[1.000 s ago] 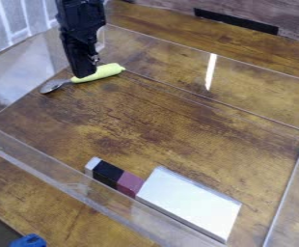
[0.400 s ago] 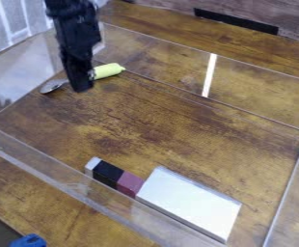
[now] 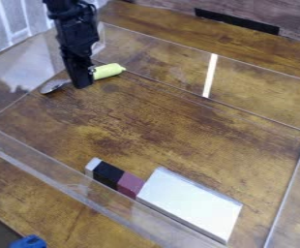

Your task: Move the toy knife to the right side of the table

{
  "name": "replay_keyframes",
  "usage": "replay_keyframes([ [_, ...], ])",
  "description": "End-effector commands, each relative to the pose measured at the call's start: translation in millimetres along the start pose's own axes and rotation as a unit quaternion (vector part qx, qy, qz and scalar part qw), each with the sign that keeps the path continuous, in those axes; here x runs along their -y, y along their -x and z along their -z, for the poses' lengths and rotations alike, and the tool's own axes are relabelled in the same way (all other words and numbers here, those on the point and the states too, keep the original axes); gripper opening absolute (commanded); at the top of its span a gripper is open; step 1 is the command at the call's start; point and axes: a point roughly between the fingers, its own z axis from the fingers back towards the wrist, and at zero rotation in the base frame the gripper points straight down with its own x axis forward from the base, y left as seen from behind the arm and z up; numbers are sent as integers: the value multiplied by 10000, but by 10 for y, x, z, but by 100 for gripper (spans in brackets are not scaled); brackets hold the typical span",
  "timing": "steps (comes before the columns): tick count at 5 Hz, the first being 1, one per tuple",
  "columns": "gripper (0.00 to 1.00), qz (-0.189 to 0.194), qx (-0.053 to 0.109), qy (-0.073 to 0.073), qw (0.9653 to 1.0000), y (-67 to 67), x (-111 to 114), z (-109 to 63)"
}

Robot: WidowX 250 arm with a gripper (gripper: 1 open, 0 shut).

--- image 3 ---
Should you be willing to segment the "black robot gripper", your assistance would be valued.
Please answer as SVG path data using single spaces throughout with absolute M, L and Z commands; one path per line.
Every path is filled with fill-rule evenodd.
M 56 24 L 64 67 L 74 87 L 86 88 L 94 84 L 90 56 L 92 45 L 100 40 L 96 6 L 86 0 L 43 0 L 43 3 L 48 18 Z

